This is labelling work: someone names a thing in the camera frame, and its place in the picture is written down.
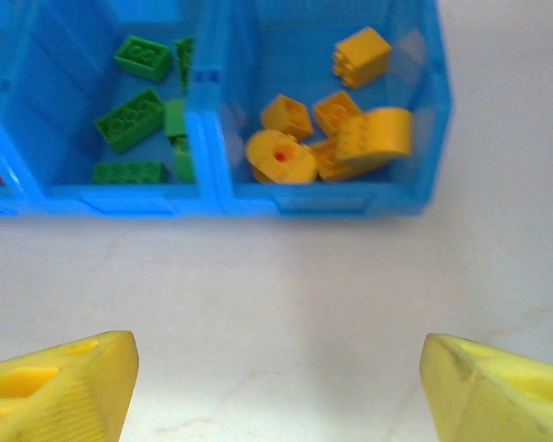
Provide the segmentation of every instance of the green 2x4 brick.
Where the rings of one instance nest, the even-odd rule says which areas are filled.
[[[166,77],[172,65],[170,49],[135,35],[127,37],[114,58],[125,71],[157,82]]]
[[[92,184],[158,184],[166,178],[161,162],[99,163],[94,167]]]
[[[136,145],[164,124],[164,103],[149,88],[127,101],[96,125],[106,142],[118,153]]]

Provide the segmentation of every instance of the yellow round lego piece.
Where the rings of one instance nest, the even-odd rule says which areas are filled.
[[[317,162],[310,148],[273,129],[257,132],[250,138],[246,157],[253,168],[276,183],[308,184],[317,177]]]

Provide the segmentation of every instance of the white table surface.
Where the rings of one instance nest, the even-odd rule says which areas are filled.
[[[0,219],[0,360],[114,329],[123,441],[434,441],[448,332],[553,363],[553,0],[445,0],[434,205],[376,222]]]

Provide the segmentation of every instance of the blue plastic bin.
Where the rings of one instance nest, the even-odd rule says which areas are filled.
[[[343,183],[255,182],[244,147],[262,109],[277,94],[311,106],[342,89],[335,44],[365,26],[393,45],[389,72],[348,92],[365,111],[413,111],[414,155]],[[196,184],[179,182],[163,131],[119,155],[94,125],[147,87],[182,96],[176,65],[154,84],[114,61],[130,34],[196,38],[186,112]],[[0,214],[416,215],[450,111],[434,0],[0,0]],[[170,182],[90,184],[96,163],[133,160],[162,161]]]
[[[208,78],[201,55],[214,0],[0,0],[0,198],[55,214],[197,215],[218,211],[197,116]],[[160,84],[127,74],[113,59],[124,39],[167,44],[195,36],[187,125],[196,184],[179,182],[163,130],[118,155],[94,122],[148,87],[182,96],[173,64]],[[167,184],[90,185],[95,163],[162,161]],[[13,204],[12,212],[19,212]]]
[[[389,72],[348,92],[363,110],[414,112],[414,155],[344,183],[257,183],[244,147],[261,129],[262,109],[278,94],[311,107],[342,89],[332,74],[335,44],[366,26],[393,45]],[[451,110],[434,0],[224,0],[215,40],[205,125],[227,214],[416,215],[427,205]]]

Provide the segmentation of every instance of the green lego brick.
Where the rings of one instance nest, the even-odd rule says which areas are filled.
[[[184,100],[173,99],[164,105],[164,133],[167,138],[186,136],[186,122],[184,121]]]
[[[136,145],[163,124],[164,103],[152,88],[96,121],[100,134],[118,153]]]
[[[99,163],[92,184],[159,184],[166,179],[167,170],[159,161]]]
[[[181,182],[196,182],[191,151],[188,146],[188,140],[184,136],[179,136],[174,140],[174,168]]]
[[[176,57],[178,58],[178,70],[181,78],[181,88],[183,91],[188,89],[189,77],[193,63],[194,38],[176,40],[174,42],[176,48]]]
[[[168,75],[172,66],[168,47],[135,35],[127,37],[114,58],[130,74],[157,82]]]

